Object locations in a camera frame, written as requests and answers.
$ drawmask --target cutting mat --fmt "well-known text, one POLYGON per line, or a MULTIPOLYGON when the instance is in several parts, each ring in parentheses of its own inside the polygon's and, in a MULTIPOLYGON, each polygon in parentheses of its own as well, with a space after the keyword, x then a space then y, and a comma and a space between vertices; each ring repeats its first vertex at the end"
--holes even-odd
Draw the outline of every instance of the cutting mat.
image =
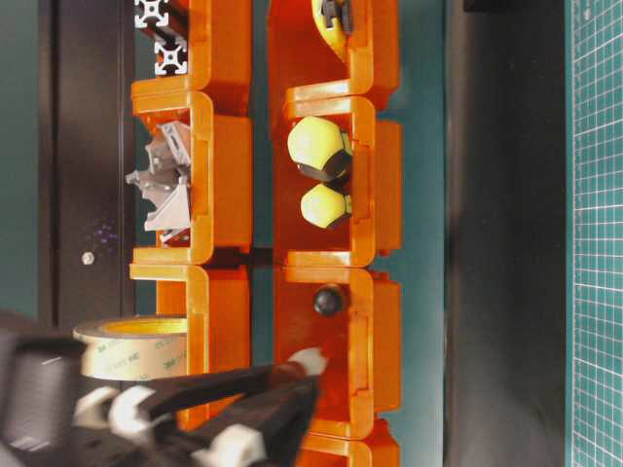
POLYGON ((623 0, 569 1, 568 465, 623 467, 623 0))

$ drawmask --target orange storage bin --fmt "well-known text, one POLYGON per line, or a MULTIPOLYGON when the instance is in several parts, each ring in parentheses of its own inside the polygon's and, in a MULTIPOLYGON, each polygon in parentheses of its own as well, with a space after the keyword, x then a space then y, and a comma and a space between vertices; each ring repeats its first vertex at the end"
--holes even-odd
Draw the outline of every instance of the orange storage bin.
POLYGON ((297 267, 365 268, 377 253, 402 242, 402 129, 377 121, 363 97, 289 103, 273 140, 275 169, 275 261, 297 267), (353 157, 346 191, 352 215, 337 229, 323 230, 301 214, 301 198, 317 181, 290 159, 288 134, 304 117, 331 120, 348 130, 353 157))
MULTIPOLYGON (((189 375, 246 368, 251 363, 250 298, 246 268, 130 265, 134 280, 156 280, 157 314, 188 318, 189 375)), ((216 415, 229 400, 179 414, 184 429, 216 415)))
POLYGON ((252 70, 251 0, 177 3, 188 12, 188 74, 137 81, 132 97, 202 90, 214 100, 217 112, 246 115, 252 70))
POLYGON ((152 134, 165 122, 190 125, 192 160, 188 239, 135 248, 133 262, 201 265, 215 248, 248 252, 253 241, 251 122, 215 114, 210 98, 196 91, 136 97, 133 108, 152 134))
POLYGON ((311 433, 367 438, 378 413, 400 407, 400 286, 366 269, 276 269, 275 360, 308 347, 329 358, 311 433), (348 298, 333 317, 313 308, 323 284, 341 286, 348 298))
POLYGON ((377 420, 364 441, 309 435, 303 443, 297 467, 399 467, 400 447, 385 420, 377 420))
POLYGON ((268 47, 271 127, 285 102, 365 95, 380 109, 400 81, 398 1, 351 0, 353 32, 342 62, 323 41, 312 0, 273 0, 268 47))

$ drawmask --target bin lip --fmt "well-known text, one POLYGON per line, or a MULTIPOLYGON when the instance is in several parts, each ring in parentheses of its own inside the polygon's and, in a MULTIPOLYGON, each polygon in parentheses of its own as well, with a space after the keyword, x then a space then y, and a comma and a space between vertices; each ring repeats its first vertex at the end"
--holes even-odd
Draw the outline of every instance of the bin lip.
POLYGON ((199 281, 209 283, 207 270, 197 265, 149 265, 132 263, 129 265, 129 278, 132 280, 155 280, 164 282, 199 281))
POLYGON ((374 104, 362 96, 346 96, 331 99, 287 102, 281 111, 275 134, 287 134, 294 122, 304 117, 328 118, 350 115, 350 139, 353 142, 352 191, 363 187, 364 197, 353 196, 352 216, 349 219, 348 250, 287 250, 284 258, 278 258, 287 266, 330 266, 365 268, 370 265, 376 251, 376 187, 375 170, 377 111, 374 104))
POLYGON ((352 459, 352 465, 357 467, 372 467, 375 452, 387 448, 395 449, 396 452, 399 451, 399 446, 391 436, 386 420, 381 418, 375 420, 371 434, 364 440, 330 438, 310 433, 302 446, 303 450, 310 452, 347 457, 352 459))

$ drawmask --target double-sided tape roll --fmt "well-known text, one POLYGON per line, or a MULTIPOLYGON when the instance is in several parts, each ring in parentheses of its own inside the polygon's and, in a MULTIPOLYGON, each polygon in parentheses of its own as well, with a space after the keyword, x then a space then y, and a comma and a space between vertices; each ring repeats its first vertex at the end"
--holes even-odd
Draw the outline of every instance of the double-sided tape roll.
POLYGON ((74 338, 88 345, 83 375, 119 381, 186 375, 186 334, 183 316, 103 320, 74 329, 74 338))

